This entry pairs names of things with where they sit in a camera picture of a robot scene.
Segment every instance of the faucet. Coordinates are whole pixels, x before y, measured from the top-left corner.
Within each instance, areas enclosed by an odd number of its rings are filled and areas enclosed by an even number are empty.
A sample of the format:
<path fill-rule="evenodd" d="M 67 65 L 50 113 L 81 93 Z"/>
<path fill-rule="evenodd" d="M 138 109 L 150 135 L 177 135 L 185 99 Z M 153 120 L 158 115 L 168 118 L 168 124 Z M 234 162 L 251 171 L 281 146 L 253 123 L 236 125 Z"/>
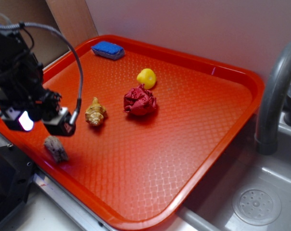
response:
<path fill-rule="evenodd" d="M 256 122 L 257 152 L 273 154 L 278 149 L 278 126 L 282 109 L 284 121 L 291 126 L 291 42 L 283 49 L 271 70 Z"/>

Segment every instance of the sink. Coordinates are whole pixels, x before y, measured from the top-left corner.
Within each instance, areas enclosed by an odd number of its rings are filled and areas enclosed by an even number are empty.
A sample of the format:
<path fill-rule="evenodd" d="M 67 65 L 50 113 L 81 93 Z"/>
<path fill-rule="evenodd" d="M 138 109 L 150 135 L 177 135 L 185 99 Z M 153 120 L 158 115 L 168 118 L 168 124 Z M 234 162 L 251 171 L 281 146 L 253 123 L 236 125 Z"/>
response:
<path fill-rule="evenodd" d="M 252 117 L 184 202 L 223 231 L 291 231 L 291 128 L 280 123 L 278 151 L 255 151 Z"/>

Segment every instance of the blue sponge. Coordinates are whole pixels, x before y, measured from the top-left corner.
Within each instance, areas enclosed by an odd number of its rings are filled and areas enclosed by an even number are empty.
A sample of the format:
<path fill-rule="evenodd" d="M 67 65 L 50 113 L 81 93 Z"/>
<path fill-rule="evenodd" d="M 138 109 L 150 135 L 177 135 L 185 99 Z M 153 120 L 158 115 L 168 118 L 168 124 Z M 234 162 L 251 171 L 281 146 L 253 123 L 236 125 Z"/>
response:
<path fill-rule="evenodd" d="M 118 60 L 125 54 L 123 47 L 106 41 L 101 41 L 91 48 L 94 54 L 113 60 Z"/>

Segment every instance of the sink drain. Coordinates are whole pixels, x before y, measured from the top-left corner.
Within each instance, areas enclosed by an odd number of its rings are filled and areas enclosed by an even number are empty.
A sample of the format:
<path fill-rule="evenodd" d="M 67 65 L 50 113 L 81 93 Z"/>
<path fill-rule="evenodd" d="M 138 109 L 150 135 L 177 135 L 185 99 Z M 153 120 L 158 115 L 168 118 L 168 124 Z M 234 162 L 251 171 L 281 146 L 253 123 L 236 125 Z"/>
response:
<path fill-rule="evenodd" d="M 251 225 L 267 225 L 275 221 L 281 212 L 278 195 L 262 185 L 246 185 L 233 196 L 236 215 Z"/>

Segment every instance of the spiral seashell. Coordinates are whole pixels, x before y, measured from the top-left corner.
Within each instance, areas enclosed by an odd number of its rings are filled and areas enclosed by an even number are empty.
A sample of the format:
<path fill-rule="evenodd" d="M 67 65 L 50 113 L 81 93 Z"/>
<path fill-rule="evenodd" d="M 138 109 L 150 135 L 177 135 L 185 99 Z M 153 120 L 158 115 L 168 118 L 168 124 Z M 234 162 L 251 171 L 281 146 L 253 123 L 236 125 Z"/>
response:
<path fill-rule="evenodd" d="M 92 104 L 86 110 L 86 121 L 92 126 L 99 126 L 106 116 L 106 108 L 99 104 L 98 99 L 94 97 Z"/>

